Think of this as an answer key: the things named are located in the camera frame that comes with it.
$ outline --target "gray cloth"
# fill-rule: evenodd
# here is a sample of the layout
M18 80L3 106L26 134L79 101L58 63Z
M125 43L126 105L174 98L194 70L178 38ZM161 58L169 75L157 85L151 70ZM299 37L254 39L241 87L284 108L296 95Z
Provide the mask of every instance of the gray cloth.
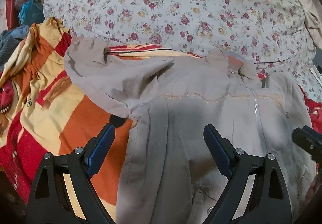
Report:
M0 72L3 71L4 65L19 45L27 37L29 32L28 26L21 26L10 31L4 30L0 35Z
M118 224L204 221L227 183L203 140L207 124L249 154L273 153L293 217L299 214L315 163L291 139L295 128L311 126L292 78L275 73L261 82L249 62L240 73L229 70L219 48L202 59L134 61L107 53L106 44L96 39L72 41L65 70L94 103L137 122L129 132L120 176ZM250 177L236 217L244 212L252 181Z

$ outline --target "red fabric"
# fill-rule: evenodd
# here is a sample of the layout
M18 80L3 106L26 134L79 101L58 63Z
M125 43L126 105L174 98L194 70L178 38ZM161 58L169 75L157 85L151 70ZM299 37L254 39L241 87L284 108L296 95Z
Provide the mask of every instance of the red fabric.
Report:
M52 83L50 83L50 85L47 88L39 92L36 102L38 102L39 105L43 106L45 103L43 98L46 96L46 94L52 89L52 87L55 85L57 81L59 81L61 78L64 78L66 76L67 76L67 73L65 70L59 73L59 75L52 81Z
M22 130L20 115L21 111L9 127L7 144L0 148L0 165L19 196L27 203L32 180L47 151L26 130L17 145L18 135Z
M11 81L6 81L0 88L0 109L11 105L13 100L13 87Z
M19 12L14 7L15 0L5 0L5 12L8 30L19 27Z
M304 94L304 101L305 105L309 108L309 115L312 122L312 128L322 134L322 103L321 102L315 102L311 99L309 99L304 92L304 90L300 87L302 93Z
M67 51L67 48L70 46L71 42L71 35L69 33L63 33L62 39L58 43L58 45L55 47L55 51L62 57L65 56L65 52Z

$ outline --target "floral pillow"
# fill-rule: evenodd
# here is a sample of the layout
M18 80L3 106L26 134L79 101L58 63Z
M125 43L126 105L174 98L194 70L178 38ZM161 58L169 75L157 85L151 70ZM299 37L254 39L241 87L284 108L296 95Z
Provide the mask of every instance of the floral pillow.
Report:
M153 43L204 56L219 43L261 70L288 60L295 71L314 57L298 0L45 0L44 13L64 19L73 36L110 45Z

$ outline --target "red cloth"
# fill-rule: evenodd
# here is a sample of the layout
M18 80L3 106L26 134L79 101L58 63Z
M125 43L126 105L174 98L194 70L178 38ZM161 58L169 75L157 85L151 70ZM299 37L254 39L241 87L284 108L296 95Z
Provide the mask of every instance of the red cloth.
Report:
M19 12L14 7L15 0L5 0L5 12L8 30L19 27Z
M322 109L321 109L322 103L315 102L315 101L309 99L301 87L300 87L300 89L304 94L305 105L309 109L309 115L310 115L311 122L312 122L312 128L316 132L322 134Z
M0 88L0 110L10 106L13 100L13 87L11 81L8 80Z

